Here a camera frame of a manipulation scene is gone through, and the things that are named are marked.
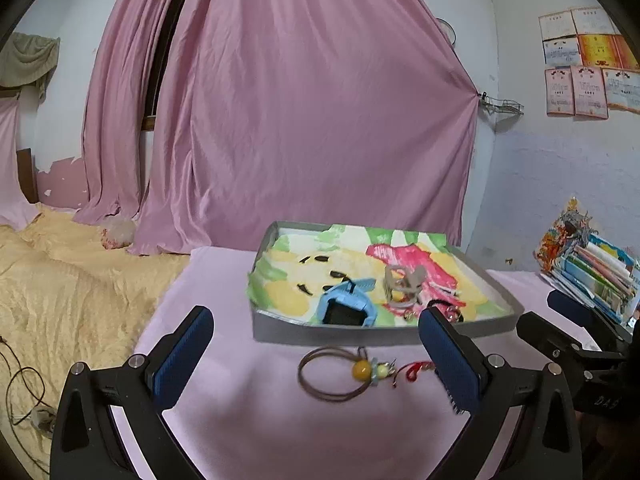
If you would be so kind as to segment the light blue smart watch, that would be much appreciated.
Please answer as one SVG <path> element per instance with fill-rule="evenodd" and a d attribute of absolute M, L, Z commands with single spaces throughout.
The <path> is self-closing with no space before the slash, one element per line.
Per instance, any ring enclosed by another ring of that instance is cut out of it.
<path fill-rule="evenodd" d="M 378 308 L 369 297 L 375 289 L 374 278 L 351 280 L 330 287 L 319 299 L 316 311 L 323 325 L 372 327 L 378 317 Z"/>

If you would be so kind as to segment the stack of books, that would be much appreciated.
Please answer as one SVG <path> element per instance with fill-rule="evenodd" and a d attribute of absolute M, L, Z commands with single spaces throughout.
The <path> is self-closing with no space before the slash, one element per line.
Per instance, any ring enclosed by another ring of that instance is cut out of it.
<path fill-rule="evenodd" d="M 639 258 L 603 238 L 571 197 L 534 258 L 549 283 L 631 333 L 639 322 Z"/>

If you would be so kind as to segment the yellow bed blanket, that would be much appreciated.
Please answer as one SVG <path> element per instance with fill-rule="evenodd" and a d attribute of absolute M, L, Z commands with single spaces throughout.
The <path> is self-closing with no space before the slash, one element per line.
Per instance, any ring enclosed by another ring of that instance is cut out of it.
<path fill-rule="evenodd" d="M 34 479 L 51 442 L 27 419 L 57 406 L 70 366 L 122 364 L 186 256 L 106 249 L 97 226 L 42 206 L 24 230 L 1 229 L 1 433 Z"/>

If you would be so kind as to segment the grey tray with colourful liner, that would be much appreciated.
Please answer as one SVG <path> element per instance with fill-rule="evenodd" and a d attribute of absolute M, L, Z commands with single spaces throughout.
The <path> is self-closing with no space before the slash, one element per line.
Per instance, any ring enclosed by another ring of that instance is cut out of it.
<path fill-rule="evenodd" d="M 432 302 L 469 337 L 505 333 L 524 308 L 442 234 L 274 222 L 247 283 L 253 336 L 293 346 L 416 344 Z"/>

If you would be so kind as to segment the large pink curtain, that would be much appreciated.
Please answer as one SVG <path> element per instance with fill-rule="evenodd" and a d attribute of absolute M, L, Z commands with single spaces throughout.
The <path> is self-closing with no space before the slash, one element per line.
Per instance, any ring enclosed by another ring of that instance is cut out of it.
<path fill-rule="evenodd" d="M 255 249 L 276 221 L 462 234 L 478 95 L 423 0 L 116 0 L 82 223 L 131 251 Z"/>

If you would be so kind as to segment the olive green hanging cloth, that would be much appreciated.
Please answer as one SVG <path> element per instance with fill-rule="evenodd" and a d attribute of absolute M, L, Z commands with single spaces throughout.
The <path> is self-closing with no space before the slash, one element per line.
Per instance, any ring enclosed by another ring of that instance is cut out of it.
<path fill-rule="evenodd" d="M 38 99 L 43 101 L 49 81 L 58 66 L 60 45 L 60 38 L 12 32 L 1 50 L 1 88 L 34 86 L 38 91 Z"/>

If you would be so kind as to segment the pink sheet on wall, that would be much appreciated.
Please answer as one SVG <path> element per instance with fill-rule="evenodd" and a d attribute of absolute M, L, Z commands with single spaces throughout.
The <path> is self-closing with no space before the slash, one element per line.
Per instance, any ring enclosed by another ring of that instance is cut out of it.
<path fill-rule="evenodd" d="M 1 100 L 0 214 L 2 226 L 21 231 L 38 217 L 39 210 L 29 203 L 18 180 L 16 135 L 20 125 L 17 98 Z"/>

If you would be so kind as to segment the wall certificates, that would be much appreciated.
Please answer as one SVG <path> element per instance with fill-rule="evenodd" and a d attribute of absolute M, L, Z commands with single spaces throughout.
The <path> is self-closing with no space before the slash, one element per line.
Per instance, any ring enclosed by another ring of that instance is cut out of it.
<path fill-rule="evenodd" d="M 612 18 L 586 6 L 538 18 L 549 116 L 639 113 L 639 61 Z"/>

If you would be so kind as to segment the round wall clock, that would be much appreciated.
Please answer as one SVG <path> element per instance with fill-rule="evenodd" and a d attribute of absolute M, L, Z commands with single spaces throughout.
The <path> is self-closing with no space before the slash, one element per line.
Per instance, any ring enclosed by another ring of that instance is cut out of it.
<path fill-rule="evenodd" d="M 436 18 L 439 28 L 446 36 L 450 46 L 454 49 L 457 44 L 457 34 L 452 25 L 443 18 Z"/>

